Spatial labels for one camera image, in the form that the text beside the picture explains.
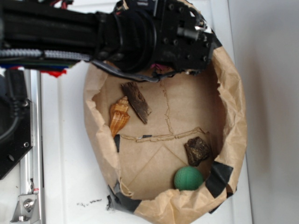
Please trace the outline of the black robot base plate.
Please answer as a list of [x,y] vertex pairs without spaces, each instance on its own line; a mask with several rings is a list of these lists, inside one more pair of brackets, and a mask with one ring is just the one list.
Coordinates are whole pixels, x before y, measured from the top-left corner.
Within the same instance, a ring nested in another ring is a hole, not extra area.
[[0,178],[3,180],[31,149],[30,100],[23,71],[0,77]]

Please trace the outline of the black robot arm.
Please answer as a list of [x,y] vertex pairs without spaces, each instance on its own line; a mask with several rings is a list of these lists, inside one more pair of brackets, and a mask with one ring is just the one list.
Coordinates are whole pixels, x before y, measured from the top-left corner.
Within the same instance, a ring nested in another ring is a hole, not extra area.
[[111,13],[57,8],[52,0],[0,3],[0,64],[63,70],[92,62],[134,78],[152,65],[203,71],[217,38],[195,8],[179,0],[121,0]]

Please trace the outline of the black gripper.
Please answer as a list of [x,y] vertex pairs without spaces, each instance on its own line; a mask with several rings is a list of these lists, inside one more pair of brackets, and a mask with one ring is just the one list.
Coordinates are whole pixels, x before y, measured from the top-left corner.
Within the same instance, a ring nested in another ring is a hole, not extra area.
[[142,55],[134,71],[154,64],[200,73],[212,60],[214,34],[201,13],[179,0],[132,0]]

